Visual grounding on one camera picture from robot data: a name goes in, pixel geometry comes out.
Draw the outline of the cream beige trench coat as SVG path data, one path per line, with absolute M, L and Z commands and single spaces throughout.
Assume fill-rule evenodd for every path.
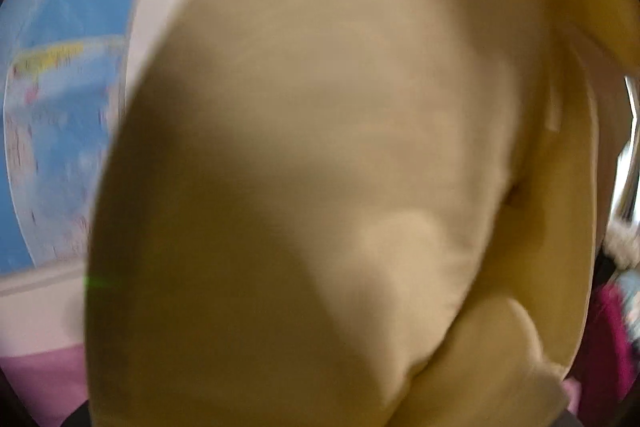
M 97 426 L 571 426 L 639 0 L 186 0 L 86 294 Z

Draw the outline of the pink bed sheet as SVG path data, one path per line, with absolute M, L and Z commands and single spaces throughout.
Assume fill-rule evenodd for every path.
M 1 369 L 39 426 L 61 426 L 88 401 L 84 345 L 2 357 Z

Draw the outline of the magenta garment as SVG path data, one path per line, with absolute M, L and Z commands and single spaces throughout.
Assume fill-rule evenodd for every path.
M 591 294 L 572 372 L 580 384 L 577 417 L 585 426 L 605 426 L 636 377 L 622 296 L 614 284 L 601 285 Z

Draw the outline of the colourful wall map poster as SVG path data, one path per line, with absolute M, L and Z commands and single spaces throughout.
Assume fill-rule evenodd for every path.
M 3 0 L 1 271 L 84 257 L 137 0 Z

